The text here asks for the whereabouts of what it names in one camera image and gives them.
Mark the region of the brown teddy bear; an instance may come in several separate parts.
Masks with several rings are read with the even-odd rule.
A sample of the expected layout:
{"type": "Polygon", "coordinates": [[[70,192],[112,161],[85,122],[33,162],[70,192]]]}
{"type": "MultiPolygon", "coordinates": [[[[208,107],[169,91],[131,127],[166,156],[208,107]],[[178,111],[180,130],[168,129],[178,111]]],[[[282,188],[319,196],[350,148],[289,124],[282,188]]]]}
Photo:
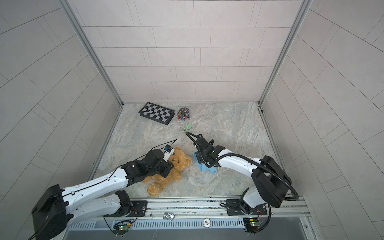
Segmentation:
{"type": "Polygon", "coordinates": [[[169,157],[169,162],[173,164],[173,167],[166,178],[161,175],[154,175],[144,179],[143,183],[151,182],[147,189],[150,196],[158,196],[169,184],[180,181],[182,171],[191,165],[192,158],[182,151],[180,147],[175,147],[173,155],[169,157]]]}

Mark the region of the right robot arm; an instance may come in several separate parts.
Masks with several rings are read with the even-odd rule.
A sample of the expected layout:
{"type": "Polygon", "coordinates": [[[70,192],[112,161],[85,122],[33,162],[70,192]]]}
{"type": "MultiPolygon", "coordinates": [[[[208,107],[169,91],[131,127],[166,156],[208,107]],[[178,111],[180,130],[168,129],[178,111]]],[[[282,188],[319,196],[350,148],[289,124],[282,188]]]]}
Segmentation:
{"type": "Polygon", "coordinates": [[[214,140],[208,142],[202,135],[192,135],[190,139],[197,149],[196,158],[200,164],[207,168],[228,168],[254,182],[256,188],[243,192],[236,210],[249,215],[260,205],[279,208],[283,201],[296,201],[299,198],[291,179],[273,158],[245,157],[223,146],[214,146],[214,140]]]}

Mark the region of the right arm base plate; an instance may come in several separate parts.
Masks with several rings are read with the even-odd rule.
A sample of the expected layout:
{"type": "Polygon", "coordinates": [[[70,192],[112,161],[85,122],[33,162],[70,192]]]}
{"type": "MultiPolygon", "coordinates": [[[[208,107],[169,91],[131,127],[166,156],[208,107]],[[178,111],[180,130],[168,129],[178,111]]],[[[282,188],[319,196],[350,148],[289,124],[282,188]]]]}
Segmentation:
{"type": "Polygon", "coordinates": [[[228,216],[266,216],[268,215],[265,204],[258,205],[255,208],[249,208],[244,202],[236,199],[227,199],[223,203],[228,216]]]}

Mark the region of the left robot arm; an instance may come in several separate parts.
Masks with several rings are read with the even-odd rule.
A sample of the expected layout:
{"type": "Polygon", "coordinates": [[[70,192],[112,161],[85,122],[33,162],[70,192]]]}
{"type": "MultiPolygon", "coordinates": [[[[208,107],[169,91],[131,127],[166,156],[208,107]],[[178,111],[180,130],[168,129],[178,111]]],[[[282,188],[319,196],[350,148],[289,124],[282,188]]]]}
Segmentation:
{"type": "Polygon", "coordinates": [[[132,209],[124,188],[142,182],[147,177],[167,177],[173,164],[168,159],[174,149],[148,151],[142,160],[118,166],[112,173],[71,187],[49,187],[32,209],[33,238],[50,240],[67,227],[98,216],[123,217],[132,209]]]}

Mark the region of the light blue bear hoodie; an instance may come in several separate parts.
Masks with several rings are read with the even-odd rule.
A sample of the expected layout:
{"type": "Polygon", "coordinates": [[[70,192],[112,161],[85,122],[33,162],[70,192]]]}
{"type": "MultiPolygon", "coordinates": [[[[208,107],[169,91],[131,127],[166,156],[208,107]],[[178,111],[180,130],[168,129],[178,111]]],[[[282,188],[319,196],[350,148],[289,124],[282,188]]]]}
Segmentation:
{"type": "Polygon", "coordinates": [[[212,158],[208,158],[207,161],[204,161],[201,153],[199,152],[199,149],[197,147],[197,145],[194,145],[196,147],[196,151],[194,152],[194,160],[195,162],[197,163],[199,169],[202,171],[202,172],[209,172],[210,174],[213,174],[213,173],[216,173],[218,171],[218,167],[215,167],[213,162],[214,162],[214,159],[212,158]]]}

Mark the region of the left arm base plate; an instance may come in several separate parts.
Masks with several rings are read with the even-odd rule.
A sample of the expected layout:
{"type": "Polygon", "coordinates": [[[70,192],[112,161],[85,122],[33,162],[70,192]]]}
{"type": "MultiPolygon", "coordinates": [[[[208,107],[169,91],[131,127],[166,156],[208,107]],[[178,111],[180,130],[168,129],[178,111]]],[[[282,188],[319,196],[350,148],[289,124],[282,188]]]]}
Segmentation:
{"type": "Polygon", "coordinates": [[[104,215],[107,218],[133,218],[144,217],[146,214],[148,201],[132,201],[132,205],[128,207],[120,207],[118,211],[111,215],[104,215]]]}

